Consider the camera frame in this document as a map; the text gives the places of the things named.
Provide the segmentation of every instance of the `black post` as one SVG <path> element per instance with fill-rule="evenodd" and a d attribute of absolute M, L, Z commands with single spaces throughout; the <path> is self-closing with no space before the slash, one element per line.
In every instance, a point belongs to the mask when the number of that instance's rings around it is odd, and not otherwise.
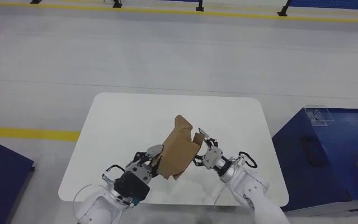
<path fill-rule="evenodd" d="M 281 12 L 277 12 L 277 14 L 279 16 L 287 16 L 286 11 L 289 8 L 289 6 L 291 5 L 291 2 L 292 2 L 292 0 L 287 0 L 286 5 L 284 7 L 282 7 Z"/>
<path fill-rule="evenodd" d="M 197 12 L 203 12 L 204 8 L 202 7 L 202 0 L 199 0 L 199 6 L 195 8 Z"/>
<path fill-rule="evenodd" d="M 121 7 L 122 7 L 122 1 L 114 0 L 113 8 L 121 8 Z"/>

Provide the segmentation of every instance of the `blue barrier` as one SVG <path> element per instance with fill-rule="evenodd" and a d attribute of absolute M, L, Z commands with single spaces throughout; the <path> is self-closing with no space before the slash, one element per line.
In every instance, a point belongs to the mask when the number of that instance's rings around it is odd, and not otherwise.
<path fill-rule="evenodd" d="M 358 10 L 358 0 L 288 0 L 286 5 L 277 14 L 279 16 L 287 16 L 286 11 L 289 6 Z"/>

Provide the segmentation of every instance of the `cardboard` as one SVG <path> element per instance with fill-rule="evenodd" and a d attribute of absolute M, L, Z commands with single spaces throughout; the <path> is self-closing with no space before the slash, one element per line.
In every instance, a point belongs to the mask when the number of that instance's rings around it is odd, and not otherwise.
<path fill-rule="evenodd" d="M 152 161 L 157 164 L 157 173 L 165 179 L 173 176 L 177 180 L 186 170 L 192 159 L 199 152 L 204 135 L 195 133 L 191 140 L 192 125 L 182 115 L 175 117 L 174 129 L 163 143 L 163 151 Z"/>

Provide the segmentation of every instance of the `clear plastic container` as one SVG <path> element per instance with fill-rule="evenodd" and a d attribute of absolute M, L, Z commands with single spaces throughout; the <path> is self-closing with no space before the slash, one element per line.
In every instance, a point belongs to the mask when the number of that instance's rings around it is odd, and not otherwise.
<path fill-rule="evenodd" d="M 335 121 L 325 105 L 307 105 L 305 111 L 312 126 L 328 126 Z"/>

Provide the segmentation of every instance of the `black cable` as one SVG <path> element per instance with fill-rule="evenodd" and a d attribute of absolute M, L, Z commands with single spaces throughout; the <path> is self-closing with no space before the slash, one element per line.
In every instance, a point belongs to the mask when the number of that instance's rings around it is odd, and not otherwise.
<path fill-rule="evenodd" d="M 251 162 L 253 163 L 253 165 L 249 164 L 247 161 L 245 161 L 245 163 L 251 167 L 251 168 L 257 168 L 257 163 L 255 162 L 255 160 L 253 160 L 253 158 L 247 153 L 247 152 L 239 152 L 239 156 L 241 156 L 242 154 L 244 154 L 245 156 L 247 156 L 247 158 L 249 158 L 251 160 Z"/>
<path fill-rule="evenodd" d="M 106 171 L 108 172 L 110 169 L 112 169 L 113 167 L 117 167 L 118 169 L 120 169 L 121 171 L 125 172 L 125 169 L 123 169 L 121 166 L 114 164 L 112 166 L 110 166 Z"/>

